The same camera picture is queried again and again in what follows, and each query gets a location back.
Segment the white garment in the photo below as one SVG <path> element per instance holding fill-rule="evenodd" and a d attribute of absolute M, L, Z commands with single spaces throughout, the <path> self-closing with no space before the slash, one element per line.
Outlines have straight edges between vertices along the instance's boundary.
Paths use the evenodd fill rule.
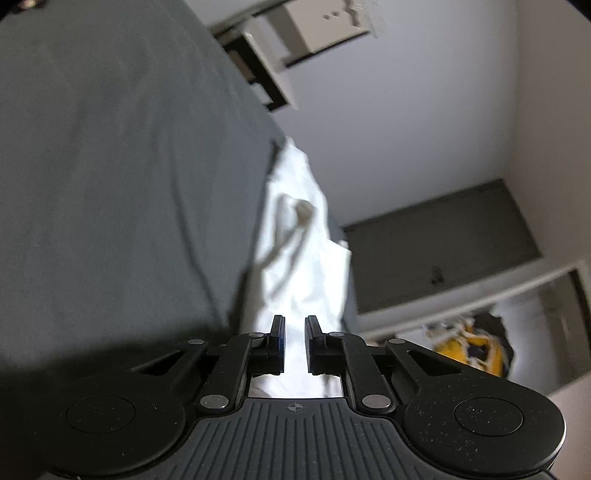
<path fill-rule="evenodd" d="M 351 252 L 329 235 L 325 194 L 308 156 L 287 139 L 266 181 L 252 268 L 246 282 L 240 330 L 269 332 L 276 315 L 286 319 L 286 355 L 280 375 L 252 379 L 259 398 L 338 398 L 338 377 L 308 371 L 305 319 L 314 315 L 325 333 L 342 330 Z"/>

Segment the white black wooden chair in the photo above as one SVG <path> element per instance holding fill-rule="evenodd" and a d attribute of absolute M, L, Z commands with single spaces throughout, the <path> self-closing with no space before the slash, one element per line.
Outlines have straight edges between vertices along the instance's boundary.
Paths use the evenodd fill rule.
<path fill-rule="evenodd" d="M 375 32 L 369 1 L 260 1 L 212 29 L 270 112 L 297 108 L 287 70 Z"/>

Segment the yellow black clothing pile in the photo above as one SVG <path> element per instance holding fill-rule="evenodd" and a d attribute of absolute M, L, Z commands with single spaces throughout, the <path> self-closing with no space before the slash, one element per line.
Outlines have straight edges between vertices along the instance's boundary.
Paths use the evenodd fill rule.
<path fill-rule="evenodd" d="M 429 324 L 424 333 L 431 350 L 496 377 L 509 376 L 515 351 L 501 317 L 480 313 Z"/>

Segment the grey wardrobe cabinet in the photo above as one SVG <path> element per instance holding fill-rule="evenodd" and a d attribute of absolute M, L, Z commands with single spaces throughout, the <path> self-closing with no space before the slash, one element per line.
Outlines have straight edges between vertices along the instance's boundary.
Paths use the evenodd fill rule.
<path fill-rule="evenodd" d="M 540 258 L 503 180 L 346 226 L 356 305 L 367 314 Z"/>

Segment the grey bed sheet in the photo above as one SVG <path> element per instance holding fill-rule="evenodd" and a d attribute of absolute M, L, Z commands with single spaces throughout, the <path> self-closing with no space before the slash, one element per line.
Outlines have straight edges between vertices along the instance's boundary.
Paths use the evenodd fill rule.
<path fill-rule="evenodd" d="M 242 332 L 273 116 L 183 1 L 1 5 L 1 390 Z"/>

